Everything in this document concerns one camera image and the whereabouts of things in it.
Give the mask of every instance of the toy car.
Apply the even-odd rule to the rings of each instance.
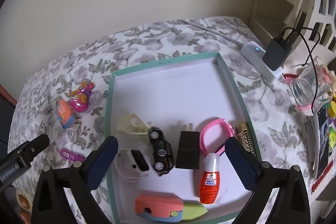
[[[153,145],[154,164],[153,169],[160,177],[166,175],[174,167],[171,145],[165,141],[160,128],[152,127],[149,131],[150,143]]]

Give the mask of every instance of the phone screen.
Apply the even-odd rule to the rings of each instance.
[[[329,158],[329,122],[328,122],[328,113],[327,107],[324,105],[317,112],[317,119],[319,122],[319,135],[320,143],[319,145],[319,164],[317,170],[317,179],[320,177],[322,172],[328,165]]]

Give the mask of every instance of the bed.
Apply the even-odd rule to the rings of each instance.
[[[72,164],[60,157],[62,148],[84,156],[98,148],[104,140],[105,106],[113,71],[154,60],[219,52],[248,108],[262,159],[279,168],[299,165],[308,189],[312,176],[304,129],[284,78],[274,85],[268,84],[240,55],[241,46],[195,25],[209,28],[240,43],[257,41],[251,30],[235,17],[156,22],[88,42],[29,77],[14,112],[8,151],[40,134],[49,136],[50,146],[34,159],[31,169],[18,178],[14,185],[26,189],[33,197],[43,166],[51,165],[55,169]],[[79,129],[66,133],[53,114],[55,102],[60,98],[68,100],[69,91],[75,90],[82,81],[92,81],[96,86],[89,99],[89,108],[82,114]],[[84,224],[71,191],[66,190],[66,194],[76,220]],[[92,195],[112,221],[106,179]],[[274,200],[275,192],[264,210],[261,222],[265,221]]]

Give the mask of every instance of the cardboard tray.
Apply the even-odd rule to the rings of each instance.
[[[149,62],[122,69],[112,74],[106,105],[106,136],[119,141],[119,149],[137,149],[144,155],[150,169],[148,176],[136,183],[118,176],[114,165],[108,171],[110,204],[115,223],[150,223],[134,212],[134,200],[142,194],[177,196],[199,202],[199,186],[203,174],[204,155],[199,170],[173,168],[169,174],[157,176],[152,169],[153,150],[146,135],[135,136],[116,132],[119,117],[137,114],[144,122],[161,128],[176,160],[180,132],[192,123],[194,130],[216,118],[224,118],[233,128],[247,122],[257,158],[261,160],[254,130],[236,83],[218,52],[203,53]],[[209,152],[224,142],[219,127],[206,135]],[[220,158],[220,189],[214,204],[205,205],[208,212],[192,223],[214,224],[235,218],[251,196],[245,190],[224,153]]]

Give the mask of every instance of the pink toy figure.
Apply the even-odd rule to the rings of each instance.
[[[95,87],[95,84],[89,82],[88,84],[85,82],[80,83],[80,87],[72,92],[70,92],[70,96],[77,95],[76,99],[71,100],[70,105],[77,112],[84,112],[89,107],[89,97],[91,96],[91,90]]]

